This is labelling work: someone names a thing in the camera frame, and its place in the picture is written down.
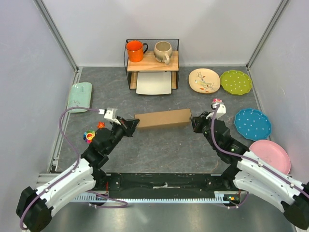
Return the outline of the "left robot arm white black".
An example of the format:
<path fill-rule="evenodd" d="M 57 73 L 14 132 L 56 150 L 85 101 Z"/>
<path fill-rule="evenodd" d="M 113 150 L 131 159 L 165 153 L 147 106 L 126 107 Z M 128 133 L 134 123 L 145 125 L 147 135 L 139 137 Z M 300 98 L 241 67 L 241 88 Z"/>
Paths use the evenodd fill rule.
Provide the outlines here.
<path fill-rule="evenodd" d="M 108 129 L 101 123 L 96 131 L 84 134 L 88 148 L 68 169 L 38 188 L 25 188 L 20 195 L 16 214 L 20 228 L 42 231 L 56 213 L 76 196 L 88 190 L 101 190 L 106 185 L 102 166 L 123 137 L 132 137 L 139 119 L 116 117 Z"/>

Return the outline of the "brown cardboard box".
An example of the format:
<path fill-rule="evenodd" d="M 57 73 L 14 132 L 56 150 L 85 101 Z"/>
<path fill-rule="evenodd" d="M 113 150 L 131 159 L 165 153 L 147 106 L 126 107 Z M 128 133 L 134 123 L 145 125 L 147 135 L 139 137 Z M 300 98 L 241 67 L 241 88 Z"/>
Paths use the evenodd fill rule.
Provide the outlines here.
<path fill-rule="evenodd" d="M 190 118 L 190 109 L 169 110 L 135 115 L 135 119 L 140 120 L 137 126 L 140 130 L 186 126 L 190 123 Z"/>

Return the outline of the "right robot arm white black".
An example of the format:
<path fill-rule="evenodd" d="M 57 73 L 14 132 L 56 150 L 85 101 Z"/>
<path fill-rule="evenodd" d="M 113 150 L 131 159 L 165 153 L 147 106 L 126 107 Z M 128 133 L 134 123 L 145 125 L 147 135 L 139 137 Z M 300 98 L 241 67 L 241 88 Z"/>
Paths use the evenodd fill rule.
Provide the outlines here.
<path fill-rule="evenodd" d="M 294 226 L 309 228 L 309 185 L 267 164 L 230 135 L 221 120 L 203 112 L 191 119 L 193 132 L 201 133 L 220 159 L 229 164 L 221 178 L 222 187 L 249 192 L 275 206 Z"/>

